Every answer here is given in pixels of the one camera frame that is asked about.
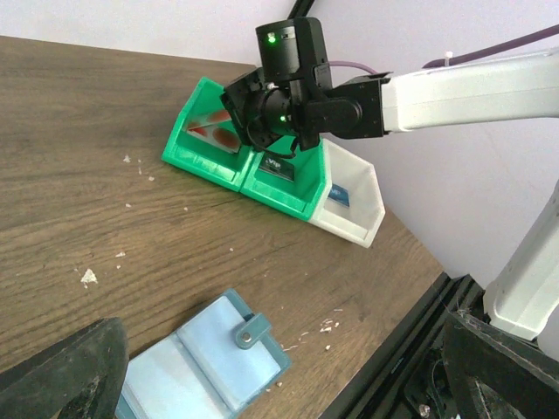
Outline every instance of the light blue case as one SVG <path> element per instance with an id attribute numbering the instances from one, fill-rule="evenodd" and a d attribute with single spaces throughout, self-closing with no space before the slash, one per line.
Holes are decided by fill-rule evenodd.
<path id="1" fill-rule="evenodd" d="M 128 364 L 118 419 L 232 419 L 290 366 L 272 326 L 228 290 Z"/>

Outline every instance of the black pole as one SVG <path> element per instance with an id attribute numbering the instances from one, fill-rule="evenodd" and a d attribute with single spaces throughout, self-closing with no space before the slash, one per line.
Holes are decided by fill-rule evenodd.
<path id="1" fill-rule="evenodd" d="M 294 17 L 305 17 L 313 6 L 314 0 L 295 0 L 295 4 L 289 13 L 288 19 Z"/>

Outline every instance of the white bin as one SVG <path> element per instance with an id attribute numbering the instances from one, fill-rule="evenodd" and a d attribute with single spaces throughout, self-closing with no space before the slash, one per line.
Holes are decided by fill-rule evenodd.
<path id="1" fill-rule="evenodd" d="M 370 247 L 385 213 L 375 168 L 332 141 L 322 141 L 327 184 L 309 222 L 350 242 Z M 328 198 L 332 185 L 348 191 L 348 207 Z"/>

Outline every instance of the robotic arm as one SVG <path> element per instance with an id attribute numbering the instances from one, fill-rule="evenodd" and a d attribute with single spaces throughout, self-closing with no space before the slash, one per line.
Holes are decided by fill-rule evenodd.
<path id="1" fill-rule="evenodd" d="M 382 137 L 424 127 L 559 117 L 559 49 L 332 87 L 320 22 L 311 17 L 256 30 L 262 67 L 222 96 L 245 145 L 265 150 L 283 135 L 301 151 L 320 134 Z"/>
<path id="2" fill-rule="evenodd" d="M 320 22 L 311 17 L 256 30 L 262 67 L 234 80 L 222 102 L 245 145 L 267 151 L 284 135 L 291 154 L 320 134 L 382 137 L 425 127 L 559 117 L 559 48 L 403 76 L 357 77 L 333 87 Z M 492 324 L 532 340 L 559 305 L 559 183 L 484 306 Z"/>

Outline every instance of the wooden table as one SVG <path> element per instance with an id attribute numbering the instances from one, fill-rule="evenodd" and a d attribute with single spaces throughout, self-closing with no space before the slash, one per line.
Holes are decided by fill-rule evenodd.
<path id="1" fill-rule="evenodd" d="M 0 370 L 101 317 L 138 354 L 233 287 L 292 347 L 243 417 L 312 418 L 427 290 L 390 211 L 366 250 L 161 162 L 200 77 L 249 68 L 0 38 Z"/>

